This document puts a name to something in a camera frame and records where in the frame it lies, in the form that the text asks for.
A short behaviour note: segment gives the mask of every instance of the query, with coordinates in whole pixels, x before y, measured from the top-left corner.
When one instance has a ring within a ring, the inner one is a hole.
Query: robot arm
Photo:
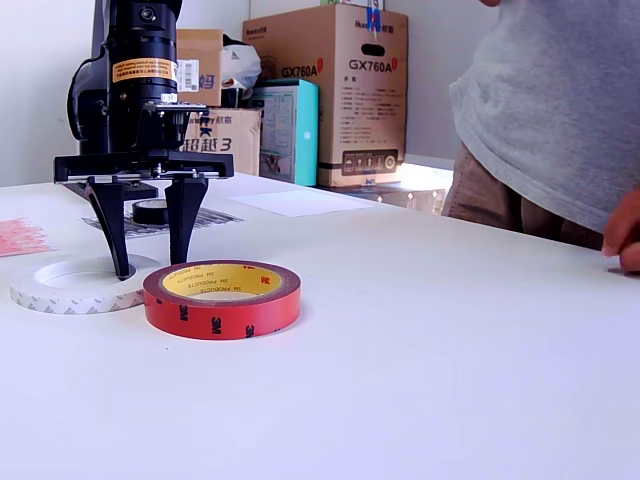
[[[130,273],[124,201],[134,199],[128,194],[138,194],[140,181],[172,182],[165,196],[176,264],[187,260],[208,179],[234,175],[232,155],[180,151],[191,114],[208,111],[177,101],[181,7],[182,0],[96,0],[93,56],[69,89],[69,121],[80,155],[55,159],[55,182],[82,185],[120,278]]]

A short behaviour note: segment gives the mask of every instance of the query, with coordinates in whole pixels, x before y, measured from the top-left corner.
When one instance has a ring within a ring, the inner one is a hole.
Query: warning label
[[[113,66],[113,82],[134,78],[165,78],[178,81],[178,64],[164,58],[136,58]]]

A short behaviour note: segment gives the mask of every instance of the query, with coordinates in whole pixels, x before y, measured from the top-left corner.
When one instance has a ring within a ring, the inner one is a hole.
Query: finger
[[[627,273],[640,272],[640,243],[633,243],[622,251],[620,264]]]
[[[634,192],[627,195],[611,215],[604,231],[603,253],[610,257],[619,255],[638,223],[640,223],[640,194]]]

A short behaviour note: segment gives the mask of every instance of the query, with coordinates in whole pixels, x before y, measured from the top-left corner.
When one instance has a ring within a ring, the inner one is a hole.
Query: red tape roll
[[[193,298],[212,292],[253,294],[243,300]],[[167,267],[144,282],[147,319],[154,327],[199,340],[268,335],[300,316],[300,278],[255,262],[211,261]]]

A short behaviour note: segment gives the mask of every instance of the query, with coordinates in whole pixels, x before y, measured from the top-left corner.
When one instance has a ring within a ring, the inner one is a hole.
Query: hand
[[[607,257],[619,255],[625,272],[640,272],[640,189],[627,195],[611,215],[602,253]]]

